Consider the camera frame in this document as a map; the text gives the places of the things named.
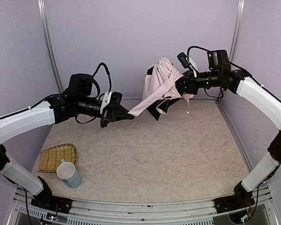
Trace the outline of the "pink black folding umbrella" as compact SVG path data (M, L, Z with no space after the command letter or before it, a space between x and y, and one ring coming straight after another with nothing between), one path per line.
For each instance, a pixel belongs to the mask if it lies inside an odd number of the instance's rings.
M137 117L143 111L147 111L155 121L158 121L162 114L167 114L169 106L180 99L189 102L195 95L184 90L178 91L176 88L175 82L182 77L169 59L161 58L147 70L142 101L128 113Z

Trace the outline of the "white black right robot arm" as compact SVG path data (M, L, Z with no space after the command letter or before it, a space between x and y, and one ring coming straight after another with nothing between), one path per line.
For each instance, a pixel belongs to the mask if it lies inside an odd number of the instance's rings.
M226 50L205 49L204 51L207 53L209 69L207 72L198 71L189 52L181 52L177 55L177 59L187 71L177 80L176 87L187 94L194 95L199 89L229 90L252 104L278 130L265 156L234 188L235 198L245 198L281 165L281 100L257 82L250 72L232 63Z

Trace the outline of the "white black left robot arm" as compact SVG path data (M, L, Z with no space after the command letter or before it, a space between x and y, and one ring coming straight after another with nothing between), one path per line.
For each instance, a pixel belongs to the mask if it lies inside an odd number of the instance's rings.
M110 122L132 120L120 103L122 94L108 91L99 99L100 87L94 76L71 75L69 86L61 94L52 94L25 109L0 116L0 174L22 186L34 196L51 195L52 192L42 178L37 178L7 155L4 143L36 128L62 123L83 114L93 120L100 119L100 126Z

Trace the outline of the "woven bamboo tray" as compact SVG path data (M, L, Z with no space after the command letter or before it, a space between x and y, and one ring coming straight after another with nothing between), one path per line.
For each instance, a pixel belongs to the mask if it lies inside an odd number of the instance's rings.
M65 162L77 164L77 149L72 143L65 143L45 149L40 153L40 173L55 173L58 166Z

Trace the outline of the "light blue cup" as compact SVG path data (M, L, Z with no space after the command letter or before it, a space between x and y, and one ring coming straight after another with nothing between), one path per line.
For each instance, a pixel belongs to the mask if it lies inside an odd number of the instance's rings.
M78 188L81 184L81 176L75 165L65 159L61 160L61 164L57 167L56 174L70 188Z

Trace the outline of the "right aluminium corner post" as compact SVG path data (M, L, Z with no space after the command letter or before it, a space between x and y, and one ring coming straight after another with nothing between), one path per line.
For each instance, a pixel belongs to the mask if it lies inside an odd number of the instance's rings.
M229 50L229 59L234 62L235 55L237 52L237 44L241 32L242 20L244 16L245 0L238 0L237 13L235 18L235 24L232 34L232 41Z

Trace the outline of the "aluminium front rail frame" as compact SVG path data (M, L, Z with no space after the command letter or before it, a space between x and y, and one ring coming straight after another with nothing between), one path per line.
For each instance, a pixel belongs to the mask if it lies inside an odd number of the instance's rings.
M230 209L214 199L175 202L126 203L72 198L57 211L31 205L31 195L17 189L7 225L242 225L280 224L269 189L253 191L257 205Z

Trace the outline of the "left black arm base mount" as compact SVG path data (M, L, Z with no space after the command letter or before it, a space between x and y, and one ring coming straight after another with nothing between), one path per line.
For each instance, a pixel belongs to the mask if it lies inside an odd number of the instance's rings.
M40 176L38 176L38 178L44 189L38 195L32 197L31 205L45 210L69 214L72 200L70 198L53 195L46 181Z

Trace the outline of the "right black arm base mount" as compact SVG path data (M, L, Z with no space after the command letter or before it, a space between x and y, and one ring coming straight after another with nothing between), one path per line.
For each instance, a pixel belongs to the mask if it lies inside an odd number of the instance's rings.
M234 187L234 194L214 199L214 205L217 213L238 210L254 204L255 201L252 191L246 191L241 182Z

